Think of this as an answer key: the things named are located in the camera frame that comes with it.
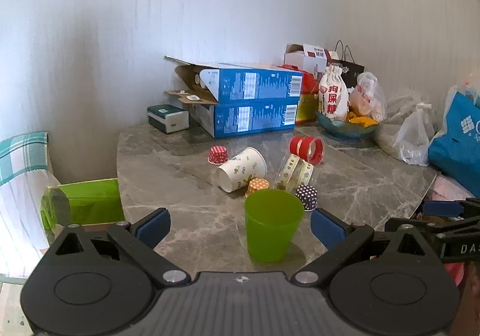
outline white wall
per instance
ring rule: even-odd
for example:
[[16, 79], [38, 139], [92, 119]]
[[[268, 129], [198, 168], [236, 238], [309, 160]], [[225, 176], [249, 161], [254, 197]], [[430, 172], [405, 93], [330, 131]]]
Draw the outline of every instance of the white wall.
[[414, 88], [443, 114], [448, 88], [480, 85], [480, 0], [337, 0], [334, 46], [342, 38], [387, 96]]
[[480, 67], [480, 0], [0, 0], [0, 139], [50, 131], [62, 182], [115, 176], [119, 129], [176, 82], [166, 54], [278, 64], [342, 38], [382, 81], [428, 93]]
[[116, 176], [121, 128], [165, 99], [175, 57], [281, 64], [324, 44], [323, 0], [0, 0], [0, 139], [45, 129], [60, 181]]

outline gray marble tabletop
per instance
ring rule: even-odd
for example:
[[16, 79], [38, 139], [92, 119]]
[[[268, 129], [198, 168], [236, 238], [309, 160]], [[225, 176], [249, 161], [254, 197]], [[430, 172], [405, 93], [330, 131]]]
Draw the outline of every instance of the gray marble tabletop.
[[318, 204], [348, 223], [382, 229], [392, 217], [410, 217], [435, 179], [431, 167], [410, 166], [368, 140], [345, 141], [315, 125], [214, 140], [201, 127], [165, 135], [150, 125], [121, 132], [118, 184], [125, 217], [136, 222], [158, 207], [169, 210], [171, 231], [156, 251], [192, 276], [197, 271], [270, 271], [291, 275], [325, 252], [310, 231], [305, 213], [282, 262], [259, 263], [248, 255], [245, 237], [246, 188], [227, 194], [213, 181], [217, 166], [207, 162], [213, 145], [229, 156], [254, 147], [275, 181], [293, 135], [320, 136], [325, 157], [318, 167]]

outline plaid cloth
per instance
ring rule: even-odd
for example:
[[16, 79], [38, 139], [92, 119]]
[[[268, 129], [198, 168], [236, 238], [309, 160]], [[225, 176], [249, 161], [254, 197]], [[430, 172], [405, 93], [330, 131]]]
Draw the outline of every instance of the plaid cloth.
[[0, 186], [34, 169], [48, 169], [46, 132], [29, 133], [0, 142]]

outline white logo on blue bag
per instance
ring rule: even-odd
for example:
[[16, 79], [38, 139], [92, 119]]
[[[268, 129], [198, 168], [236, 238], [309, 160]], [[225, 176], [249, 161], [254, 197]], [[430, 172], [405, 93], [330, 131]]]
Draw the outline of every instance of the white logo on blue bag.
[[464, 133], [468, 133], [471, 130], [475, 129], [475, 125], [473, 124], [472, 116], [469, 115], [467, 118], [465, 118], [460, 125], [462, 126], [462, 130]]

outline barcode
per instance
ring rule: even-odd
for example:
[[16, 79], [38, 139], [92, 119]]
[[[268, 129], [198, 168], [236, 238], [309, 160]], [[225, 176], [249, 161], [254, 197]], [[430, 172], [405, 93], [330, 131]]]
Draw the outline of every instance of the barcode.
[[255, 72], [245, 73], [245, 83], [243, 85], [243, 99], [255, 99], [255, 88], [257, 86], [257, 74]]
[[250, 123], [250, 106], [238, 108], [237, 132], [247, 132]]
[[287, 105], [285, 110], [284, 125], [294, 125], [295, 117], [297, 116], [297, 105]]
[[292, 81], [290, 83], [290, 94], [289, 94], [289, 96], [299, 97], [301, 88], [302, 88], [302, 77], [301, 76], [292, 76]]

